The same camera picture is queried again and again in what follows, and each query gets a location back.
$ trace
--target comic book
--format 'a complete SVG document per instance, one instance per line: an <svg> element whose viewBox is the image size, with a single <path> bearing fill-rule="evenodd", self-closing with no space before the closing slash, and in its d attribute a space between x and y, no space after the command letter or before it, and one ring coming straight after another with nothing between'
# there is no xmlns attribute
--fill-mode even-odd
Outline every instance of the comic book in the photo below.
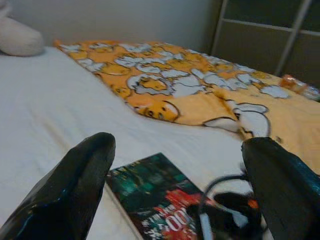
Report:
<svg viewBox="0 0 320 240"><path fill-rule="evenodd" d="M138 239L197 239L186 208L202 192L162 153L111 170L106 183Z"/></svg>

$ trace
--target book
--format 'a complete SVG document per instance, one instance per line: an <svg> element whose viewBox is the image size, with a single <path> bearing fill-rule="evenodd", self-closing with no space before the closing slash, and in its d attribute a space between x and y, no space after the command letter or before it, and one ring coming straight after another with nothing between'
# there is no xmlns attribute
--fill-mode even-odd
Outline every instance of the book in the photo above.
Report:
<svg viewBox="0 0 320 240"><path fill-rule="evenodd" d="M109 171L106 183L138 239L197 239L186 208L202 192L162 153Z"/></svg>

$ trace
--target white wall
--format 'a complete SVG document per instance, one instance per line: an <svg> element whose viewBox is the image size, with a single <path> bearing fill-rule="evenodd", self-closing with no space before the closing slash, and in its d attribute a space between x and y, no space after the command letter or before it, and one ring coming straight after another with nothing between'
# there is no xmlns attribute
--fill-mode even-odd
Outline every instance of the white wall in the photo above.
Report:
<svg viewBox="0 0 320 240"><path fill-rule="evenodd" d="M12 0L14 19L54 39L163 41L209 51L220 0Z"/></svg>

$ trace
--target white bed sheet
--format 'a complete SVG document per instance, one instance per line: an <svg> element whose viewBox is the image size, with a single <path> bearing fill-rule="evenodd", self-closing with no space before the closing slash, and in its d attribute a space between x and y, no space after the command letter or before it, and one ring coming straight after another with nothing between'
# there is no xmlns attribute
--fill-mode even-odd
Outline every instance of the white bed sheet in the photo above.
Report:
<svg viewBox="0 0 320 240"><path fill-rule="evenodd" d="M0 55L0 226L70 148L97 132L115 136L111 168L162 152L201 189L240 172L236 134L140 116L55 48L28 58ZM88 239L134 239L106 192Z"/></svg>

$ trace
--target blanket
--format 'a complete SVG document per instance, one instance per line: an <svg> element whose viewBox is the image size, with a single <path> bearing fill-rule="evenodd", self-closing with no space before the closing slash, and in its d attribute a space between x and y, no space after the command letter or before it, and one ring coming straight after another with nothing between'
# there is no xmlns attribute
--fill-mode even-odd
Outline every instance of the blanket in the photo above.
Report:
<svg viewBox="0 0 320 240"><path fill-rule="evenodd" d="M138 114L271 137L320 173L320 105L280 87L279 77L163 42L55 45Z"/></svg>

